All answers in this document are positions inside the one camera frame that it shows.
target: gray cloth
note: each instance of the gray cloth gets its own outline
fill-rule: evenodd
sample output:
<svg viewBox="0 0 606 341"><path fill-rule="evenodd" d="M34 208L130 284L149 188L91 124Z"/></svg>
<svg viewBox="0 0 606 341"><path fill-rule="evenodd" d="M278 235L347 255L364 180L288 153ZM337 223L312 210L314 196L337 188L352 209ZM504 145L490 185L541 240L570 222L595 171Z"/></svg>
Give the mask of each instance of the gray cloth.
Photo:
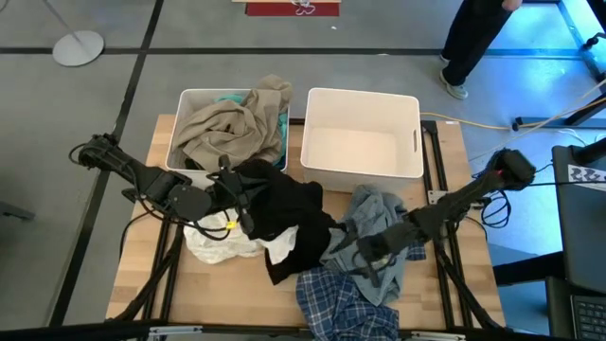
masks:
<svg viewBox="0 0 606 341"><path fill-rule="evenodd" d="M343 221L352 219L360 237L370 236L382 232L388 226L400 221L401 215L405 212L402 200L398 196L382 193L373 186L361 185L353 191L351 203ZM365 264L359 255L356 256L355 263L351 262L353 255L358 251L355 243L336 254L331 254L330 250L344 239L346 233L341 229L332 228L330 234L330 245L322 255L320 262L329 269L343 272L360 268ZM379 271L378 276L381 283L379 288L373 287L369 278L360 275L352 276L358 289L370 303L379 306L400 296L407 251L408 249L405 248L396 256L394 265ZM385 261L386 259L376 261L372 266L375 269L380 268L385 265Z"/></svg>
<svg viewBox="0 0 606 341"><path fill-rule="evenodd" d="M293 87L278 76L262 79L242 103L222 100L179 122L173 150L178 148L206 171L218 171L219 156L232 166L253 157L274 163L281 156L278 115L286 112Z"/></svg>

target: person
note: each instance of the person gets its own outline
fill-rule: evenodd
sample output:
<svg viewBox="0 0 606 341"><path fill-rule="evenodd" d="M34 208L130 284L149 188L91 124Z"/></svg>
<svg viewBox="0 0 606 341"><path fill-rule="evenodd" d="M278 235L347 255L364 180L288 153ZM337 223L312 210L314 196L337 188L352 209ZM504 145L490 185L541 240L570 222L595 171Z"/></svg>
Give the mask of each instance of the person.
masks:
<svg viewBox="0 0 606 341"><path fill-rule="evenodd" d="M448 64L439 74L456 99L469 95L463 85L522 0L463 0L439 58Z"/></svg>

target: white lamp base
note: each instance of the white lamp base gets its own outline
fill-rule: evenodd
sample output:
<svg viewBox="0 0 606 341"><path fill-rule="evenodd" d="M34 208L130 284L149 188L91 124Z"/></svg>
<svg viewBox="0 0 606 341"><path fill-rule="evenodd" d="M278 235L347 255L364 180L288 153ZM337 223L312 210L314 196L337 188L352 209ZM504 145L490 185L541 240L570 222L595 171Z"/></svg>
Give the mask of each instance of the white lamp base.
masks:
<svg viewBox="0 0 606 341"><path fill-rule="evenodd" d="M76 31L64 36L55 44L53 59L63 66L85 65L94 61L101 54L104 46L103 37L98 33L88 30Z"/></svg>

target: yellow cable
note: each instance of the yellow cable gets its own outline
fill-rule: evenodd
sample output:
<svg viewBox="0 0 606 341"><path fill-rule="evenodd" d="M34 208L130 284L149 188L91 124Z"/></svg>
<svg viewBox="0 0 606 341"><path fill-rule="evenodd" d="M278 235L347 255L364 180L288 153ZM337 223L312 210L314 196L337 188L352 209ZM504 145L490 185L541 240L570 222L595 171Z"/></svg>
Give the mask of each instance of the yellow cable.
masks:
<svg viewBox="0 0 606 341"><path fill-rule="evenodd" d="M563 117L563 116L566 116L566 115L575 114L576 112L581 111L583 109L591 108L591 107L593 107L595 105L598 105L598 104L600 104L601 102L603 102L605 100L606 100L606 98L596 100L596 101L591 102L591 103L589 103L589 104L587 104L587 105L585 105L583 107L580 107L579 109L571 110L569 112L565 112L565 113L559 114L559 115L555 116L553 119L560 118L560 117ZM489 124L482 124L482 123L468 121L466 119L449 117L449 116L442 115L442 114L436 114L436 113L420 113L420 114L423 115L423 116L432 116L432 117L446 118L446 119L449 119L449 120L453 120L453 121L469 124L469 125L472 125L472 126L475 126L475 127L480 127L480 128L493 129L493 130L511 130L511 127L492 126L492 125L489 125ZM541 124L543 122L544 121L542 121L542 122L534 122L534 123L527 123L527 124L521 124L520 128L534 127L534 126L537 126L537 125L539 125L539 124Z"/></svg>

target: black pants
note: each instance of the black pants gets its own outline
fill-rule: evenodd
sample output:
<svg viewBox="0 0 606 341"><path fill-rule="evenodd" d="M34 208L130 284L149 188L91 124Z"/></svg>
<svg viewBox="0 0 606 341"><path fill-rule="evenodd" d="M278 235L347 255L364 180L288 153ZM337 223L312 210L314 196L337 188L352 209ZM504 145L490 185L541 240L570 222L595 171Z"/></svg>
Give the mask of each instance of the black pants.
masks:
<svg viewBox="0 0 606 341"><path fill-rule="evenodd" d="M450 85L461 85L507 22L510 11L502 0L464 0L448 33L442 56L451 62L444 69Z"/></svg>

